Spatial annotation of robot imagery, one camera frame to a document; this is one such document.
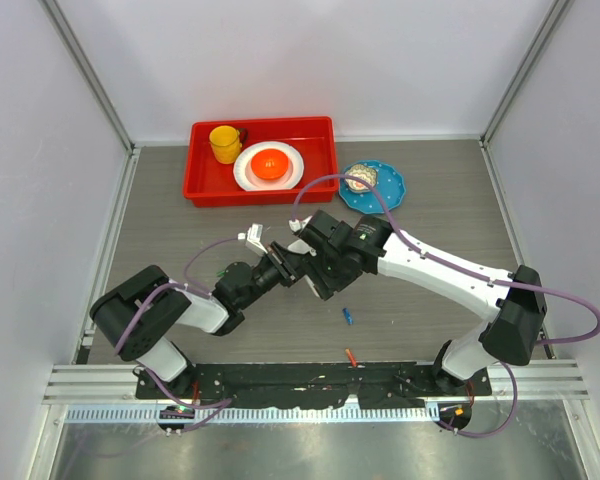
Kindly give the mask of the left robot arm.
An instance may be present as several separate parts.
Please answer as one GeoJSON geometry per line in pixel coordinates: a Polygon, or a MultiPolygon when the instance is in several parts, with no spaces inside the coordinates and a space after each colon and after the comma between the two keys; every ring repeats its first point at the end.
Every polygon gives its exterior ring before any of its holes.
{"type": "Polygon", "coordinates": [[[125,362],[149,371],[140,379],[180,399],[192,391],[195,367],[166,338],[175,325],[224,336],[244,320],[244,310],[274,287],[289,287],[303,274],[301,260],[311,248],[297,240],[288,247],[272,243],[251,266],[234,262],[210,294],[177,283],[156,265],[150,265],[99,298],[89,316],[125,362]]]}

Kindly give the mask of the red orange AAA battery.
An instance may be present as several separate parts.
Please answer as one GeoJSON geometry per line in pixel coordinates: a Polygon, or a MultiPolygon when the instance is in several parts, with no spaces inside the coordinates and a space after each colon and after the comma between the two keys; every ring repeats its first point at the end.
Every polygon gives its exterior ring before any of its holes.
{"type": "Polygon", "coordinates": [[[358,362],[357,362],[357,360],[356,360],[356,358],[355,358],[355,356],[354,356],[354,354],[353,354],[352,350],[351,350],[351,349],[349,349],[349,348],[346,348],[346,349],[345,349],[345,354],[346,354],[346,356],[347,356],[347,358],[348,358],[348,360],[349,360],[349,362],[350,362],[351,366],[352,366],[353,368],[357,368],[357,367],[358,367],[358,362]]]}

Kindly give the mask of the white red remote control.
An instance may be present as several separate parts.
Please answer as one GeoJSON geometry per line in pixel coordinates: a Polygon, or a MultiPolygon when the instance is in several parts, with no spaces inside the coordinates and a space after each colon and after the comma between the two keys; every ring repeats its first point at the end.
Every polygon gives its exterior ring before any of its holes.
{"type": "Polygon", "coordinates": [[[297,239],[288,245],[287,250],[295,254],[304,255],[310,254],[312,248],[303,240],[297,239]]]}

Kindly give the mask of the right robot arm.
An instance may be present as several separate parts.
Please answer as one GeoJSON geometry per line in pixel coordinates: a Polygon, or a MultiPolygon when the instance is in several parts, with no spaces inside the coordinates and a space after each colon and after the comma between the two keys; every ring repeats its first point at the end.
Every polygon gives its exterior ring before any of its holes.
{"type": "Polygon", "coordinates": [[[514,272],[466,261],[419,242],[382,218],[364,215],[355,226],[323,210],[289,223],[310,258],[344,283],[362,273],[404,280],[476,314],[480,322],[443,344],[431,371],[437,391],[452,395],[478,371],[497,362],[529,364],[546,315],[532,268],[514,272]]]}

